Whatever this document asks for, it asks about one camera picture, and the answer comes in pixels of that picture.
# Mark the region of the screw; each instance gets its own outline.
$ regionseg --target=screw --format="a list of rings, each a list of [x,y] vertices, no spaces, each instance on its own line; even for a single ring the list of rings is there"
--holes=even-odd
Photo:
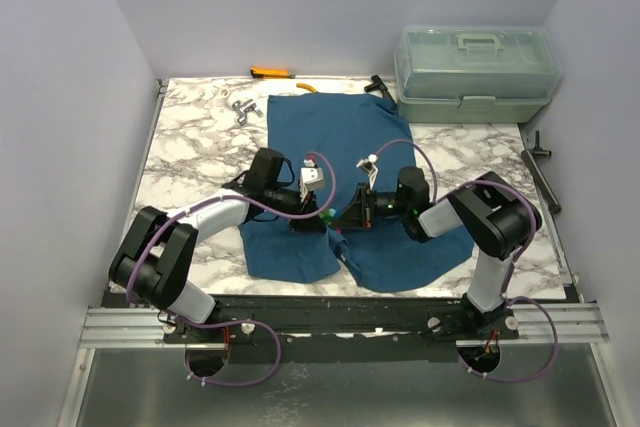
[[[509,316],[506,319],[504,319],[504,325],[509,330],[517,330],[518,329],[518,319],[516,319],[513,316]]]
[[[243,333],[249,335],[251,332],[256,330],[256,326],[255,324],[244,323],[240,326],[240,329],[242,330]]]
[[[427,320],[427,327],[434,334],[440,332],[440,329],[442,328],[440,326],[440,319],[437,317],[430,317],[429,320]]]

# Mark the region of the white marble table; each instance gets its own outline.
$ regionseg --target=white marble table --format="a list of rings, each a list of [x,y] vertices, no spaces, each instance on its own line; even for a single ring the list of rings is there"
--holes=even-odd
[[[266,115],[259,118],[249,114],[248,123],[239,126],[235,112],[218,95],[223,88],[243,99],[255,99],[266,114],[269,95],[306,93],[296,87],[296,82],[309,83],[321,92],[344,93],[362,93],[368,83],[366,79],[341,77],[172,79],[135,211],[145,205],[160,209],[181,207],[211,195],[247,169],[257,149],[267,145]],[[519,157],[523,144],[516,125],[411,124],[411,132],[438,172],[441,193],[491,169],[540,206],[533,180]],[[427,169],[420,156],[416,160],[418,166]],[[420,289],[380,294],[358,287],[344,266],[338,273],[313,284],[252,278],[247,274],[240,233],[231,228],[197,248],[189,279],[211,294],[459,297],[469,287],[476,257],[477,248],[469,260]],[[508,293],[565,298],[546,226],[519,260]]]

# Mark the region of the blue towel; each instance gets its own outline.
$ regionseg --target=blue towel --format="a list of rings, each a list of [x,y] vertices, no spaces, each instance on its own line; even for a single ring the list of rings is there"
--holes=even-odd
[[[357,161],[389,140],[411,139],[409,125],[398,118],[395,104],[369,94],[271,96],[267,123],[269,147],[291,159],[296,173],[310,150],[329,159],[337,177],[332,207],[338,213],[351,200],[356,184],[367,181],[356,168]],[[423,147],[428,153],[429,146]],[[375,189],[395,191],[398,171],[407,165],[415,165],[410,145],[397,144],[384,151],[378,162]],[[328,170],[322,167],[330,182]],[[283,170],[281,180],[286,180],[290,174]],[[327,200],[328,187],[316,192],[318,205]],[[265,213],[261,218],[270,215]],[[345,230],[341,234],[333,230],[325,234],[293,233],[287,221],[279,219],[248,222],[240,226],[240,233],[252,276],[315,282],[337,272],[336,258],[340,258],[358,285],[377,292],[427,285],[467,260],[473,247],[464,227],[420,244],[407,236],[400,219],[376,219],[371,230]]]

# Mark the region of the clear plastic toolbox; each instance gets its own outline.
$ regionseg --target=clear plastic toolbox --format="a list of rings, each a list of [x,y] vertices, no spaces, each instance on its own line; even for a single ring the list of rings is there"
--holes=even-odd
[[[395,63],[409,122],[526,122],[561,75],[539,28],[408,27]]]

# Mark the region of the metal bracket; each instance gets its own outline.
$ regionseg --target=metal bracket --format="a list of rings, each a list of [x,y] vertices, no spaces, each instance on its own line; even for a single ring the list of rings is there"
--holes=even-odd
[[[80,335],[81,349],[188,348],[224,350],[222,343],[165,344],[156,309],[89,309]]]

